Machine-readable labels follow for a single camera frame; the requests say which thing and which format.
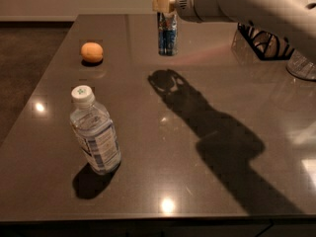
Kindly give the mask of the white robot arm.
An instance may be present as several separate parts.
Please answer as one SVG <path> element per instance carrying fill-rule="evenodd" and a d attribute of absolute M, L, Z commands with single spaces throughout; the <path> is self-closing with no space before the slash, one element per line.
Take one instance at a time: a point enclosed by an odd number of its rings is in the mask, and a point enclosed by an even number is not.
<path fill-rule="evenodd" d="M 236 22 L 274 34 L 316 61 L 316 0 L 152 0 L 189 22 Z"/>

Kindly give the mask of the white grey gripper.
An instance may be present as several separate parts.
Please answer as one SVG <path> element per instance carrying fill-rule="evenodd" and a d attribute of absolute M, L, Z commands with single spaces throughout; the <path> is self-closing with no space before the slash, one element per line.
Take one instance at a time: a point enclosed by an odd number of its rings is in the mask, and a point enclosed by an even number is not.
<path fill-rule="evenodd" d="M 159 13 L 172 13 L 188 22 L 221 22 L 224 20 L 217 0 L 151 0 L 152 10 Z"/>

